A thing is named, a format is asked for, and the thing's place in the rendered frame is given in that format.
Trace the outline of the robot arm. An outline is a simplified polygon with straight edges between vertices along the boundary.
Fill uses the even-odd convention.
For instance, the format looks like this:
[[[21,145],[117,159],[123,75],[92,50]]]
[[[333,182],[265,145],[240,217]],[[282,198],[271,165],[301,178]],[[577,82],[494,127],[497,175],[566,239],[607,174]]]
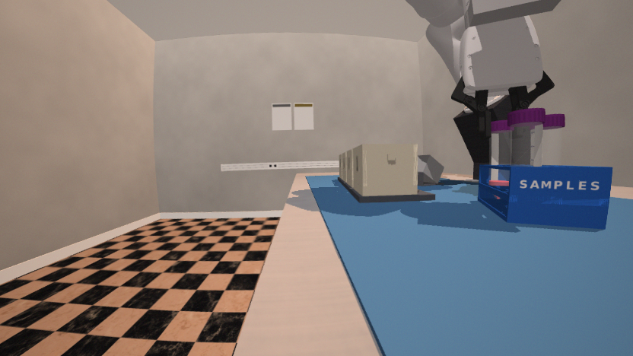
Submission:
[[[458,84],[460,39],[468,27],[552,11],[561,0],[406,1],[420,17],[430,23],[426,30],[426,37],[444,60],[454,81]]]

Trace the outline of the blue bench mat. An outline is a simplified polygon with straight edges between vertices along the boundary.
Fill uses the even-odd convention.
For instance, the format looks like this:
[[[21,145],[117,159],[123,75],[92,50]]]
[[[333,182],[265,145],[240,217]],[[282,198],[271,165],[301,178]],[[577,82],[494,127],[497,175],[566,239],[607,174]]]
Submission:
[[[479,184],[359,203],[306,176],[383,356],[633,356],[633,199],[606,229],[507,223]]]

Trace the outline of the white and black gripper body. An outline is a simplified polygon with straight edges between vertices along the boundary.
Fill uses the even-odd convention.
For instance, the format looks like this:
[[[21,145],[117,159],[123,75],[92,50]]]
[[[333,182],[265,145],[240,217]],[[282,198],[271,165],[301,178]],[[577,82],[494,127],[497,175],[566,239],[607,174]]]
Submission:
[[[464,94],[475,98],[476,91],[488,90],[488,97],[509,95],[510,87],[528,90],[542,75],[539,39],[529,15],[464,31],[460,41]]]

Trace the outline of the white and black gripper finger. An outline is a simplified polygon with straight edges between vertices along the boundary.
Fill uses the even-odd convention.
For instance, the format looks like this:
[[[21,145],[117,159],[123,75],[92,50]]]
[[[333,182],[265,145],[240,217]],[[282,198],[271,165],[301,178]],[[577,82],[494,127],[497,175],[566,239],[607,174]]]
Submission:
[[[463,77],[454,89],[451,99],[467,106],[476,115],[477,135],[481,140],[491,137],[491,112],[487,108],[488,90],[476,91],[475,98],[463,93]]]
[[[511,112],[526,109],[537,97],[551,90],[555,86],[553,81],[544,71],[542,80],[535,83],[535,85],[536,88],[529,93],[527,92],[526,86],[510,87],[508,89],[512,106]]]

